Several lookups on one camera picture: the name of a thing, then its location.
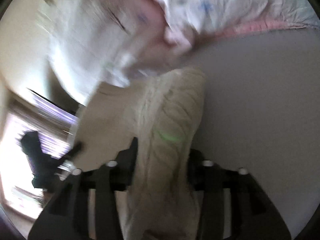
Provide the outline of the beige cable-knit sweater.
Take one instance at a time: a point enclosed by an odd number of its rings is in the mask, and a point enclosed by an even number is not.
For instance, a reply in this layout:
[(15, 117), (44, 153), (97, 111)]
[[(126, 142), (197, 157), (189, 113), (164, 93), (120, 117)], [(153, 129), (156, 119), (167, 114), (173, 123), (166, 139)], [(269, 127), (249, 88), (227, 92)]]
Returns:
[(187, 162), (204, 104), (204, 73), (185, 67), (132, 83), (102, 83), (81, 111), (74, 165), (99, 168), (138, 139), (132, 185), (117, 194), (125, 239), (194, 239), (200, 201)]

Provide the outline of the lavender bed sheet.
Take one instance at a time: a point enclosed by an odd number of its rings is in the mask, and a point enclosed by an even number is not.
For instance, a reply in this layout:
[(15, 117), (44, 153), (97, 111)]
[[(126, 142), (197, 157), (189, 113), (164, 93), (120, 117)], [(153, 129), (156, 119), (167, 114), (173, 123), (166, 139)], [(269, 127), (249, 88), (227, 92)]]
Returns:
[(231, 38), (186, 64), (206, 78), (193, 146), (224, 168), (247, 168), (298, 236), (319, 205), (319, 31)]

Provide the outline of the white floral pillow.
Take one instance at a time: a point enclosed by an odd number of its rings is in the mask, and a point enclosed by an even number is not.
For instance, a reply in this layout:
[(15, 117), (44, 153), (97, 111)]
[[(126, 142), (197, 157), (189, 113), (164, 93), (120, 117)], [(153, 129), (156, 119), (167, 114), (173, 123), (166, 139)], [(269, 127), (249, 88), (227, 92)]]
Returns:
[(168, 25), (155, 0), (61, 0), (49, 27), (49, 64), (82, 105), (102, 82), (127, 87), (173, 70), (194, 43), (193, 31)]

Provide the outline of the pink floral pillow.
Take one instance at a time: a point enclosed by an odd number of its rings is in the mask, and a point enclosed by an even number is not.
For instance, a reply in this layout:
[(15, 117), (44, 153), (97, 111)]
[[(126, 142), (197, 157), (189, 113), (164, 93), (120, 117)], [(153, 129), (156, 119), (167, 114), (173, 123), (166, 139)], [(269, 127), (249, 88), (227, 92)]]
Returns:
[(308, 0), (156, 0), (168, 33), (239, 35), (272, 29), (319, 28)]

